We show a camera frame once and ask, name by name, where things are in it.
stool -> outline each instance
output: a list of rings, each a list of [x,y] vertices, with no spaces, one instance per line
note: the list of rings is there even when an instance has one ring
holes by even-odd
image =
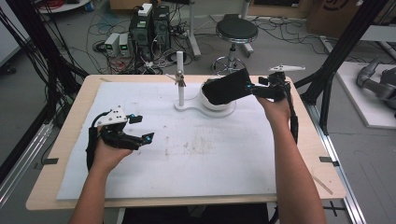
[[[256,39],[259,29],[250,21],[246,21],[239,18],[230,18],[222,20],[216,26],[216,34],[226,40],[231,42],[231,48],[228,56],[217,58],[213,64],[213,72],[217,75],[228,75],[237,71],[243,67],[245,64],[235,58],[235,46],[237,44],[250,43]],[[237,68],[238,64],[242,64],[243,67]]]

wooden table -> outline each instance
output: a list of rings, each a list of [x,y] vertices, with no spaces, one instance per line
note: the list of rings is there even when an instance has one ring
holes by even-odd
[[[187,83],[202,83],[209,76],[185,76]],[[97,90],[102,82],[174,82],[166,76],[88,76],[70,113],[54,143],[49,158],[59,158],[55,165],[45,165],[26,203],[29,210],[50,210],[74,208],[77,200],[58,201],[57,192],[64,178],[64,170],[71,150],[76,143],[81,126],[85,121]],[[346,191],[338,174],[330,162],[321,162],[319,157],[328,157],[328,153],[318,137],[317,131],[307,114],[303,102],[294,86],[291,88],[294,107],[299,116],[300,132],[298,147],[304,161],[313,175],[321,199],[342,199]],[[161,198],[161,199],[122,199],[106,200],[105,207],[131,207],[154,205],[188,205],[188,204],[216,204],[216,203],[259,203],[275,202],[274,195],[261,196],[210,196],[190,198]]]

round black stool seat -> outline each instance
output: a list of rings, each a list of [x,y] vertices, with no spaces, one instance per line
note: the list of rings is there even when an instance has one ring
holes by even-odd
[[[259,29],[250,21],[230,18],[219,21],[216,26],[217,35],[224,40],[236,43],[250,43],[256,39]]]

vertical white stick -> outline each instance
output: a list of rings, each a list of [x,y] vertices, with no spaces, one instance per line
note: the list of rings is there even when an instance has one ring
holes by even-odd
[[[177,72],[184,75],[184,67],[183,67],[183,51],[177,52]],[[184,87],[178,86],[178,104],[180,106],[184,105]]]

black metal pole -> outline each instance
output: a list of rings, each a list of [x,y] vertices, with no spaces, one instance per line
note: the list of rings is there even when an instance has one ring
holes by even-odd
[[[303,101],[311,105],[316,103],[316,100],[324,91],[319,124],[325,134],[328,134],[327,118],[329,114],[332,80],[338,68],[345,61],[350,51],[361,40],[361,37],[387,2],[387,0],[365,0],[319,70],[310,77],[295,83],[296,88],[300,88],[311,81],[308,90],[301,95]]]

